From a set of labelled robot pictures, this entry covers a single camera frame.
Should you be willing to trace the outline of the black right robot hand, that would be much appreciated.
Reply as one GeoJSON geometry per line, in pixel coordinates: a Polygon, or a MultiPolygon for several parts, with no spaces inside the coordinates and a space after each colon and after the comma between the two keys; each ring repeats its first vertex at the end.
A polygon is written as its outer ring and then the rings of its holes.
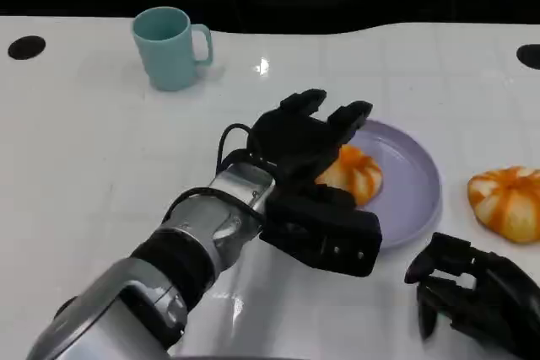
{"type": "Polygon", "coordinates": [[[452,329],[475,341],[520,359],[539,358],[539,286],[510,259],[435,232],[404,281],[417,286],[424,341],[442,314],[452,329]]]}

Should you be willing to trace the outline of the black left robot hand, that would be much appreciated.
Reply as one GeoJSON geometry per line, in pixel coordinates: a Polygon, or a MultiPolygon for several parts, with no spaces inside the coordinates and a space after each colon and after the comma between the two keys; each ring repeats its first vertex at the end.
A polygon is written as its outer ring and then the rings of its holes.
{"type": "Polygon", "coordinates": [[[357,100],[321,121],[313,114],[326,97],[323,89],[291,94],[256,121],[247,145],[275,166],[284,184],[302,191],[331,187],[363,206],[381,190],[383,173],[374,158],[348,142],[366,123],[373,105],[357,100]]]}

